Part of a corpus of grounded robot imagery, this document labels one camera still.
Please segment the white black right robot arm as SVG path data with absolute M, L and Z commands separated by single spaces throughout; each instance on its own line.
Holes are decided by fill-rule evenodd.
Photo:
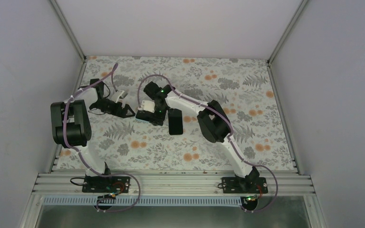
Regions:
M 233 166 L 236 182 L 243 193 L 251 193 L 257 186 L 259 171 L 241 156 L 233 137 L 233 127 L 220 104 L 212 100 L 203 102 L 187 96 L 170 85 L 161 88 L 150 82 L 144 88 L 150 100 L 140 102 L 136 119 L 154 126 L 162 126 L 168 119 L 170 135 L 183 134 L 183 112 L 196 115 L 202 136 L 211 143 L 219 144 Z

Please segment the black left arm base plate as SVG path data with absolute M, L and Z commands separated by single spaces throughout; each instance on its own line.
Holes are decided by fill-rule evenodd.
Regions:
M 130 177 L 127 176 L 86 176 L 82 185 L 84 193 L 128 193 Z

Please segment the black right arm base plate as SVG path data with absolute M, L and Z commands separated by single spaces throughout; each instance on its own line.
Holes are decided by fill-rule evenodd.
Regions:
M 224 194 L 266 194 L 269 192 L 266 179 L 263 177 L 250 181 L 239 177 L 223 177 L 217 187 L 222 189 Z

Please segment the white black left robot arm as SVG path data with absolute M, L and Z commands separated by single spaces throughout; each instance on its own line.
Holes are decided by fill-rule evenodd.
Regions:
M 88 86 L 80 87 L 68 100 L 52 103 L 50 106 L 54 142 L 74 152 L 84 165 L 85 177 L 82 185 L 101 192 L 112 189 L 115 177 L 111 175 L 106 162 L 89 148 L 92 129 L 88 112 L 98 109 L 103 114 L 120 118 L 135 115 L 130 105 L 120 101 L 126 96 L 126 92 L 115 91 L 105 96 L 105 87 L 102 80 L 92 79 Z

